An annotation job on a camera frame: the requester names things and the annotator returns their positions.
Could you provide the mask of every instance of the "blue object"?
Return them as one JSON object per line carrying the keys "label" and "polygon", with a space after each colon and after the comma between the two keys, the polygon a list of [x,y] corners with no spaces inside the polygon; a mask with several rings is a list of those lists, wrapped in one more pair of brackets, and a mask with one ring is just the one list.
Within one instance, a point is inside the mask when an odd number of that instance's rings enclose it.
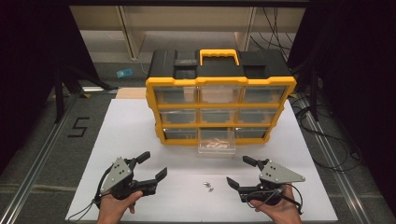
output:
{"label": "blue object", "polygon": [[133,73],[133,71],[132,71],[131,68],[128,68],[128,69],[125,69],[125,70],[120,70],[120,71],[117,72],[117,77],[118,78],[120,78],[120,77],[128,77],[128,76],[131,76],[132,73]]}

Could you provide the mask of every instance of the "white table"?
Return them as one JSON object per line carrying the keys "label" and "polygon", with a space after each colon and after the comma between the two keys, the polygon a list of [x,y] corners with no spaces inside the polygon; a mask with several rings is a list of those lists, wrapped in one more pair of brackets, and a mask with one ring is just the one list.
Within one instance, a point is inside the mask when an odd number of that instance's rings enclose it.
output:
{"label": "white table", "polygon": [[[305,176],[305,182],[294,184],[304,199],[303,221],[337,220],[288,101],[267,144],[237,146],[230,158],[202,156],[197,147],[164,146],[155,135],[154,122],[146,100],[112,100],[66,218],[91,202],[101,176],[118,156],[131,159],[150,151],[151,158],[136,165],[135,179],[152,179],[164,167],[168,168],[168,176],[159,183],[157,193],[141,198],[136,213],[126,212],[123,221],[271,221],[264,213],[241,203],[237,191],[227,184],[226,176],[242,187],[259,183],[260,170],[244,163],[245,155],[256,160],[270,159]],[[204,182],[214,190],[209,192]],[[294,197],[299,202],[297,192]],[[98,212],[93,206],[82,220],[94,222]]]}

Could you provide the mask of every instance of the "gray carpet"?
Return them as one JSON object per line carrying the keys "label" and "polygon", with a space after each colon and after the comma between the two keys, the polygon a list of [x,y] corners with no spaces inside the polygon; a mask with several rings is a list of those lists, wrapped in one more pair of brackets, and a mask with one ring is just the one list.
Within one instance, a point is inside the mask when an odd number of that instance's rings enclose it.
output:
{"label": "gray carpet", "polygon": [[[144,86],[146,74],[142,70],[148,71],[147,63],[96,63],[95,66],[100,78],[107,84],[118,87],[142,87]],[[116,72],[122,69],[131,68],[134,74],[130,77],[117,78]],[[93,86],[81,81],[82,86]],[[91,155],[92,147],[97,134],[101,128],[110,100],[115,98],[115,94],[91,94],[81,96],[73,105],[70,113],[66,116],[64,126],[56,144],[51,151],[47,163],[35,182],[32,192],[29,194],[24,207],[22,208],[16,223],[67,223],[64,218],[71,201],[73,200],[76,187],[81,179],[87,161]],[[66,106],[69,106],[70,97],[64,97]],[[319,110],[319,124],[328,135],[347,139],[342,132],[331,108],[326,106],[325,100],[320,98],[321,106]],[[301,108],[294,107],[297,113]],[[50,129],[55,121],[56,110],[55,100],[49,96],[46,107],[36,126],[31,132],[30,138],[21,148],[0,176],[0,208],[4,211],[9,204],[18,185],[25,178],[32,166],[38,151],[43,147]],[[77,118],[82,119],[78,124],[87,127],[82,137],[69,137],[69,135],[80,134],[81,130],[74,130],[73,125]],[[308,145],[311,155],[315,161],[327,165],[323,153],[318,145],[318,141],[312,133],[302,129],[304,139]],[[343,168],[356,164],[356,160],[350,157],[351,145],[344,141],[335,139],[329,140],[338,158],[347,160]],[[332,206],[336,211],[339,221],[336,223],[356,223],[346,200],[335,181],[333,171],[318,167],[318,173],[330,197]],[[354,189],[359,195],[361,202],[366,209],[370,219],[374,223],[396,223],[394,215],[390,212],[380,192],[364,163],[346,173]]]}

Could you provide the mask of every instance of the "hand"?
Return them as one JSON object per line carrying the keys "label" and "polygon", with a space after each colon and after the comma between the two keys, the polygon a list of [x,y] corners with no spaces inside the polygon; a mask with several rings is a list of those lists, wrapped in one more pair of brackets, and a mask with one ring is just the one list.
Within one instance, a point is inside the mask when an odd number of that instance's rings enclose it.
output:
{"label": "hand", "polygon": [[[287,185],[283,194],[294,200],[292,186]],[[282,199],[276,205],[268,205],[261,201],[251,200],[250,204],[256,208],[256,212],[264,212],[275,223],[278,224],[296,224],[303,223],[298,213],[296,205]]]}
{"label": "hand", "polygon": [[107,194],[102,197],[97,223],[119,223],[127,208],[129,208],[130,212],[134,214],[134,203],[142,196],[143,192],[137,191],[124,200],[117,200],[111,194]]}

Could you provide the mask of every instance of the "metal rail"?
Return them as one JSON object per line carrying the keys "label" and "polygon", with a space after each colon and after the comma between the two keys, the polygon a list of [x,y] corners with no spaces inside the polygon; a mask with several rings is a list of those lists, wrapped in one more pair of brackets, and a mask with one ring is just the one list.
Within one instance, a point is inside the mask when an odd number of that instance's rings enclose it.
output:
{"label": "metal rail", "polygon": [[[309,103],[306,101],[306,99],[301,100],[300,104],[303,108],[309,106]],[[306,117],[312,130],[324,133],[322,128],[320,127],[320,124],[314,120],[313,116],[310,113],[307,113]],[[325,136],[317,134],[316,138],[319,143],[320,149],[322,150],[326,161],[330,164],[330,166],[338,165],[340,161],[334,154],[334,151],[332,150],[332,146],[329,143],[328,139]],[[355,221],[362,224],[373,223],[367,215],[361,203],[361,200],[359,199],[355,189],[351,185],[347,175],[338,172],[333,172],[333,175],[335,180],[337,181],[338,187],[340,187],[340,190],[344,195],[344,198],[346,199],[346,203],[349,206],[349,209],[352,213],[352,216],[355,218]]]}
{"label": "metal rail", "polygon": [[17,192],[15,193],[13,199],[9,203],[6,208],[5,213],[2,215],[0,223],[2,224],[11,224],[14,223],[18,217],[18,214],[23,208],[24,203],[29,196],[30,191],[32,190],[33,185],[38,179],[41,170],[43,169],[49,154],[52,151],[53,146],[55,145],[59,133],[64,126],[64,122],[67,118],[67,115],[70,113],[73,105],[78,99],[78,94],[71,95],[70,105],[66,112],[64,113],[63,117],[59,120],[58,123],[55,123],[52,127],[52,130],[47,138],[44,146],[41,148],[40,152],[38,153],[37,157],[35,158],[35,162],[33,163],[32,167],[29,170],[29,173],[24,178],[23,182],[21,183],[20,187],[18,188]]}

